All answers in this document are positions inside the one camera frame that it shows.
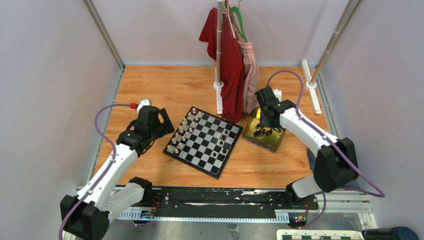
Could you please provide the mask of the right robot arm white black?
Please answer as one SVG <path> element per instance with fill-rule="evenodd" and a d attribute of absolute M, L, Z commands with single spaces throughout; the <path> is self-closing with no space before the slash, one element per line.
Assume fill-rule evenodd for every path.
<path fill-rule="evenodd" d="M 258 90 L 255 97 L 261 108 L 260 126 L 290 131 L 315 157 L 313 173 L 286 186 L 284 199 L 290 208 L 298 209 L 309 196 L 329 193 L 359 177 L 354 169 L 358 166 L 355 145 L 349 138 L 324 133 L 292 101 L 280 101 L 271 87 Z"/>

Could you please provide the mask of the yellow square tin box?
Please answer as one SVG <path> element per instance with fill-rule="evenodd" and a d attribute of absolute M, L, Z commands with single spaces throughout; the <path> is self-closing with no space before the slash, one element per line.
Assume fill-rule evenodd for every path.
<path fill-rule="evenodd" d="M 264 149 L 271 153 L 276 153 L 279 149 L 283 137 L 285 135 L 285 129 L 282 127 L 272 128 L 273 133 L 269 136 L 254 137 L 254 131 L 260 128 L 270 128 L 260 126 L 261 109 L 257 108 L 249 119 L 246 127 L 244 128 L 242 139 L 249 142 L 261 149 Z"/>

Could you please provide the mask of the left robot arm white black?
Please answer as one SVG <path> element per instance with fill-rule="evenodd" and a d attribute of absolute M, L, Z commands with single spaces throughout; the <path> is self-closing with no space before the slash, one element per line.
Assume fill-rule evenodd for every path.
<path fill-rule="evenodd" d="M 174 132 L 165 108 L 149 99 L 124 104 L 136 110 L 137 117 L 113 142 L 99 129 L 96 131 L 112 146 L 112 152 L 92 177 L 74 196 L 65 195 L 60 202 L 61 225 L 58 238 L 71 234 L 81 240 L 101 240 L 111 223 L 126 209 L 138 203 L 142 207 L 159 201 L 153 196 L 153 184 L 134 177 L 121 190 L 113 190 L 128 168 L 145 154 L 157 139 Z"/>

